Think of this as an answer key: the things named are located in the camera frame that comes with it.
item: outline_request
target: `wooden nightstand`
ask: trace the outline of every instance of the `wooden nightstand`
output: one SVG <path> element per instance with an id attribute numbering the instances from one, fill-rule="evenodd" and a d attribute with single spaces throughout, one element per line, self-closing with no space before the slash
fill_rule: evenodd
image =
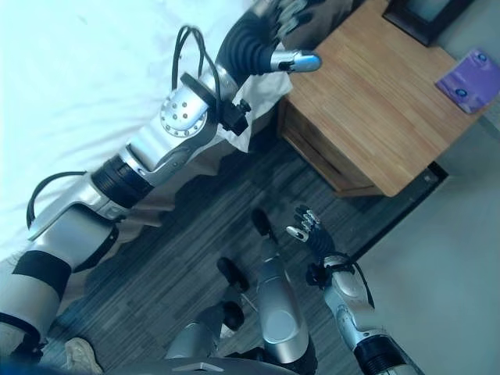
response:
<path id="1" fill-rule="evenodd" d="M 366 0 L 280 104 L 280 133 L 339 195 L 396 195 L 478 117 L 434 86 L 455 60 L 384 20 L 386 6 Z"/>

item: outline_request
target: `white bed sheet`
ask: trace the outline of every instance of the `white bed sheet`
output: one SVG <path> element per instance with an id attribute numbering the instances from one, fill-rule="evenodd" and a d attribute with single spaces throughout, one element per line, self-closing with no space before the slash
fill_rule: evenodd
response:
<path id="1" fill-rule="evenodd" d="M 67 170 L 93 170 L 159 110 L 170 91 L 177 31 L 199 27 L 215 57 L 250 0 L 20 1 L 3 4 L 4 113 L 0 261 L 27 244 L 25 209 L 36 184 Z M 180 71 L 195 74 L 198 49 L 188 41 Z M 253 77 L 241 89 L 250 121 L 291 89 L 288 76 Z M 239 138 L 247 151 L 251 129 Z M 49 185 L 39 212 L 72 179 Z"/>

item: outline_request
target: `black cable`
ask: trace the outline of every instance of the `black cable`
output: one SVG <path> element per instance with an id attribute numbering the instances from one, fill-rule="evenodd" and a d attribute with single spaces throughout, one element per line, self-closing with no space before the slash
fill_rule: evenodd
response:
<path id="1" fill-rule="evenodd" d="M 68 176 L 83 176 L 86 172 L 61 172 L 61 173 L 56 173 L 52 174 L 51 176 L 45 178 L 42 180 L 37 187 L 33 190 L 33 194 L 31 195 L 30 200 L 28 201 L 28 205 L 26 207 L 26 225 L 28 226 L 28 229 L 30 229 L 31 224 L 33 223 L 33 220 L 35 219 L 34 215 L 34 202 L 37 199 L 37 196 L 41 193 L 44 188 L 53 182 L 53 180 L 57 180 L 58 178 L 61 177 L 68 177 Z"/>
<path id="2" fill-rule="evenodd" d="M 361 267 L 359 266 L 359 264 L 356 261 L 353 261 L 349 255 L 344 254 L 343 252 L 334 252 L 332 255 L 340 256 L 344 259 L 347 259 L 347 262 L 342 263 L 342 264 L 338 264 L 336 266 L 329 266 L 328 268 L 330 268 L 331 272 L 333 273 L 333 272 L 339 272 L 339 271 L 346 271 L 347 270 L 346 267 L 354 266 L 356 268 L 356 270 L 359 272 L 359 275 L 360 275 L 361 280 L 362 280 L 362 284 L 365 287 L 366 297 L 368 298 L 368 303 L 375 309 L 375 302 L 373 301 L 372 292 L 371 292 L 370 288 L 368 287 L 368 282 L 366 281 L 365 274 L 361 271 Z"/>
<path id="3" fill-rule="evenodd" d="M 216 120 L 220 122 L 221 118 L 221 108 L 222 108 L 222 100 L 220 97 L 220 78 L 219 72 L 217 71 L 216 65 L 213 63 L 213 60 L 210 58 L 208 52 L 205 48 L 205 40 L 203 39 L 202 32 L 196 27 L 190 27 L 188 25 L 184 25 L 179 29 L 177 33 L 177 39 L 175 43 L 175 49 L 173 51 L 173 62 L 172 62 L 172 90 L 177 89 L 177 79 L 179 76 L 179 58 L 180 52 L 184 47 L 184 43 L 186 39 L 188 39 L 189 35 L 193 34 L 193 37 L 196 40 L 199 50 L 199 62 L 198 62 L 198 77 L 202 75 L 203 71 L 203 63 L 204 59 L 206 59 L 207 63 L 210 66 L 212 71 L 213 79 L 216 85 Z"/>

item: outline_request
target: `picture frame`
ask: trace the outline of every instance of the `picture frame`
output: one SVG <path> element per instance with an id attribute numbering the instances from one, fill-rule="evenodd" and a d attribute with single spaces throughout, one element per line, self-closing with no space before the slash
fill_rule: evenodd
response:
<path id="1" fill-rule="evenodd" d="M 390 0 L 383 18 L 428 47 L 473 1 L 449 0 L 432 20 L 426 20 L 408 7 L 410 0 Z"/>

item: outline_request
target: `gray carpet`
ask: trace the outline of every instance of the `gray carpet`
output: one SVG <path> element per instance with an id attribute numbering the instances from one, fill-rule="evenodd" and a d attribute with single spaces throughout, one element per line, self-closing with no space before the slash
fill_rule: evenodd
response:
<path id="1" fill-rule="evenodd" d="M 260 206 L 276 227 L 282 258 L 309 323 L 320 361 L 317 373 L 360 373 L 320 290 L 305 284 L 311 261 L 305 246 L 289 238 L 284 226 L 292 223 L 293 208 L 305 203 L 330 228 L 338 250 L 354 254 L 433 189 L 438 178 L 426 170 L 395 198 L 335 198 L 324 180 L 273 132 L 267 128 L 254 137 L 249 155 L 226 157 L 218 176 L 198 177 L 183 187 L 163 227 L 145 230 L 100 265 L 87 283 L 87 297 L 54 323 L 42 362 L 62 365 L 63 343 L 75 336 L 94 345 L 105 370 L 162 358 L 175 334 L 225 288 L 216 270 L 220 256 L 232 258 L 255 286 L 259 235 L 249 215 Z M 248 296 L 255 301 L 254 287 Z M 222 355 L 261 344 L 256 313 L 248 304 L 244 311 L 245 324 L 222 343 Z"/>

